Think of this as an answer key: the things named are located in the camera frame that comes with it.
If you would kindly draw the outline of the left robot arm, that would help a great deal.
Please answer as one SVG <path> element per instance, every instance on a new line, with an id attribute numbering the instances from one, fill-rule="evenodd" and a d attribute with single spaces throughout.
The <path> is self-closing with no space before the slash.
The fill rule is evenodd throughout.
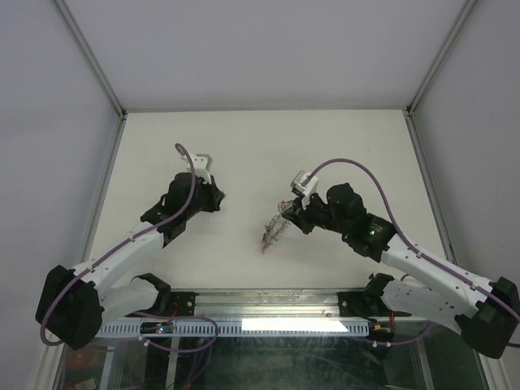
<path id="1" fill-rule="evenodd" d="M 77 350 L 103 326 L 129 314 L 172 314 L 171 286 L 156 275 L 135 275 L 123 287 L 115 283 L 140 261 L 166 248 L 193 216 L 218 211 L 224 198 L 213 175 L 179 173 L 121 243 L 71 268 L 55 266 L 45 278 L 36 311 L 41 340 Z"/>

